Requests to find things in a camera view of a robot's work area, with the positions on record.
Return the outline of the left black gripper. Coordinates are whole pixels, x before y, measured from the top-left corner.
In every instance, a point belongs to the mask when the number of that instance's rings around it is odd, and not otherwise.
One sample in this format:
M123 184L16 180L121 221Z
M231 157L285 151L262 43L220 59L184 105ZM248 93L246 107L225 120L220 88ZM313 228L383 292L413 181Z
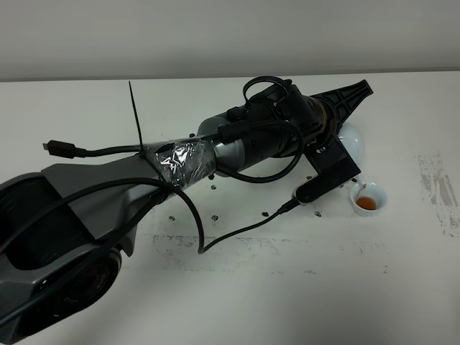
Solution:
M269 127L247 132L247 157L290 157L298 151L294 132L279 123L286 122L303 135L303 154L315 151L336 135L358 105L371 95L366 80L312 96L304 96L294 84L273 84L247 99L250 126L271 122Z

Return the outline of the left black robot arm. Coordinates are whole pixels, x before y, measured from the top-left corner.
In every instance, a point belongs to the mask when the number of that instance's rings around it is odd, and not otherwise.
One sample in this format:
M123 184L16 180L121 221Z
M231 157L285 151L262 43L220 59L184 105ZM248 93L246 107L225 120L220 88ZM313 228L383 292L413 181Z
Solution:
M168 198L181 198L211 248L185 190L222 175L251 184L286 176L305 157L316 176L279 208L286 213L356 177L358 164L339 138L372 94L362 80L303 95L291 80L262 76L263 91L203 121L197 134L169 142L86 150L50 141L52 156L123 154L103 165L57 164L1 185L1 342L14 344L94 304L132 255L138 223Z

